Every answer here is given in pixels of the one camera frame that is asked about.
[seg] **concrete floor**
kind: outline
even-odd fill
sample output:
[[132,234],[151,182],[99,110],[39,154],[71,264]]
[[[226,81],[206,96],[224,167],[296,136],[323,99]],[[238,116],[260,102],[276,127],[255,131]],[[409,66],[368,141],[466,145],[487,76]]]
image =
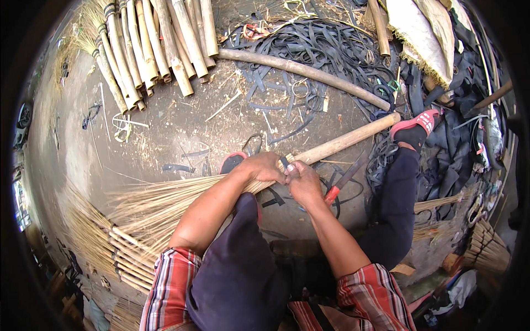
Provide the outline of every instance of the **concrete floor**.
[[[245,4],[254,6],[253,2],[246,1]],[[232,2],[220,4],[218,26],[221,30],[233,27],[245,19],[238,10],[242,13],[251,13],[252,7],[245,10],[240,6],[236,9]],[[149,128],[134,126],[129,142],[119,143],[113,138],[109,139],[106,132],[105,116],[112,136],[115,129],[111,126],[111,118],[118,113],[106,82],[98,69],[87,75],[94,64],[92,57],[79,53],[75,64],[70,68],[65,87],[62,91],[57,91],[50,83],[56,45],[52,45],[49,52],[49,60],[44,67],[34,99],[33,123],[24,151],[23,180],[32,206],[32,219],[39,224],[51,243],[56,242],[55,238],[67,245],[69,243],[68,235],[61,226],[63,222],[68,221],[64,217],[65,185],[68,181],[103,214],[109,214],[112,206],[108,203],[106,193],[126,190],[130,184],[199,177],[202,164],[205,162],[204,155],[188,160],[182,158],[181,154],[204,150],[206,146],[211,147],[209,156],[211,172],[216,174],[221,161],[228,153],[240,150],[250,135],[269,130],[263,115],[255,113],[243,96],[236,99],[218,116],[205,122],[211,114],[234,96],[238,87],[243,90],[248,88],[244,78],[234,75],[235,66],[231,61],[218,61],[217,66],[211,71],[213,77],[211,83],[200,84],[196,78],[192,80],[195,93],[191,96],[182,98],[179,88],[173,85],[174,81],[169,84],[158,84],[154,89],[155,95],[146,98],[146,111],[136,111],[131,114],[131,120],[148,124]],[[93,125],[87,130],[82,130],[81,124],[88,108],[94,102],[102,101],[100,83],[103,87],[105,107],[93,120]],[[268,104],[286,105],[287,100],[284,96],[275,92],[277,91],[270,90],[269,94],[264,95]],[[366,124],[366,119],[348,95],[334,88],[329,88],[328,93],[330,96],[328,113],[317,114],[307,127],[307,131],[282,141],[277,146],[272,146],[270,150],[281,155],[298,154]],[[271,111],[268,120],[271,127],[278,130],[274,137],[283,136],[300,125],[300,119],[297,117],[286,120],[285,111]],[[371,147],[372,140],[366,139],[329,159],[353,162],[363,150],[370,151]],[[193,174],[165,172],[162,171],[162,166],[165,164],[191,164],[197,168],[197,171]],[[347,166],[340,164],[342,169],[346,169]],[[319,174],[328,179],[332,172],[333,168],[329,165],[319,169]],[[339,221],[348,230],[357,232],[366,227],[364,198],[366,195],[369,196],[370,189],[364,171],[359,171],[354,178],[363,184],[364,192],[341,206]],[[273,188],[281,196],[288,196],[286,187],[276,184]],[[343,200],[358,192],[358,185],[350,183],[339,196]],[[272,195],[265,191],[260,193],[258,198],[261,201],[268,201]],[[265,208],[262,227],[279,232],[290,239],[316,238],[307,214],[301,211],[293,200],[286,200],[286,204],[280,207],[276,204]],[[457,232],[460,226],[455,224],[454,228],[454,232]],[[267,240],[276,239],[267,234],[264,236]],[[52,244],[50,247],[50,256],[55,257],[59,265],[64,265],[66,261],[64,257],[61,258],[55,246]],[[426,249],[429,252],[435,250],[430,241],[413,247],[409,254],[411,263],[417,269],[421,269],[423,265],[428,266],[421,272],[422,276],[436,269],[447,254],[445,251],[451,249],[451,244],[445,241],[443,243],[439,241],[435,246],[443,247],[435,258],[429,259],[425,254]],[[82,252],[77,253],[79,253],[79,264],[84,267]],[[409,284],[417,279],[419,277],[401,281],[403,284]],[[143,305],[145,295],[124,283],[110,278],[109,280],[115,296]],[[108,296],[98,281],[83,279],[83,283],[84,290],[89,295],[97,297],[97,302],[101,303],[103,310],[110,312],[116,298]]]

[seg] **leg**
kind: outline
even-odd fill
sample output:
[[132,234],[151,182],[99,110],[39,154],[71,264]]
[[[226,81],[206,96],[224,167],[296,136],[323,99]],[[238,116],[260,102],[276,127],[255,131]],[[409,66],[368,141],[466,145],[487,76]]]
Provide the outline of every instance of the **leg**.
[[412,245],[418,173],[418,153],[399,148],[382,189],[379,224],[368,229],[359,240],[370,261],[388,270],[406,256]]
[[186,306],[201,330],[276,329],[288,290],[257,225],[258,205],[243,193],[236,215],[208,248]]

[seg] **striped shirt sleeve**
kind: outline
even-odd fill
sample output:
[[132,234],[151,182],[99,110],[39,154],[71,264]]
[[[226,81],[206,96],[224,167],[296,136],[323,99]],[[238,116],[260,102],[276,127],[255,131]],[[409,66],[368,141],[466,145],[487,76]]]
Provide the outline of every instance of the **striped shirt sleeve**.
[[337,298],[343,312],[359,318],[361,330],[416,329],[398,284],[380,264],[341,277]]
[[186,291],[201,263],[201,258],[186,248],[168,248],[160,254],[140,331],[164,330],[191,322],[186,310]]

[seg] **wheel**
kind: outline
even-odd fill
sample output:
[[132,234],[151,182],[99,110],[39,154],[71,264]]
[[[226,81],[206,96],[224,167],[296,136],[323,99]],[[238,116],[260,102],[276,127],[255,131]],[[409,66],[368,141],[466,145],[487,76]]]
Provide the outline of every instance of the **wheel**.
[[30,105],[26,104],[24,106],[24,109],[22,110],[22,114],[20,115],[19,127],[21,129],[29,127],[31,124],[32,116],[33,116],[33,109],[31,108]]

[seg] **person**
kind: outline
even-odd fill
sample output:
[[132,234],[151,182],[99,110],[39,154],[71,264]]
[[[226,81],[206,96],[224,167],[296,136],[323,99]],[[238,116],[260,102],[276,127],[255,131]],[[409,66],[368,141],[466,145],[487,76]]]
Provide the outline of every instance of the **person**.
[[[242,160],[182,216],[156,262],[140,330],[415,330],[388,270],[412,244],[419,151],[437,115],[429,110],[391,129],[399,148],[381,193],[378,225],[359,242],[325,204],[311,167],[295,161],[281,173],[274,153]],[[254,180],[288,185],[311,217],[337,280],[336,307],[289,300],[288,281],[259,232],[257,201],[244,193]],[[233,210],[232,222],[215,238]],[[284,322],[289,318],[296,323]]]

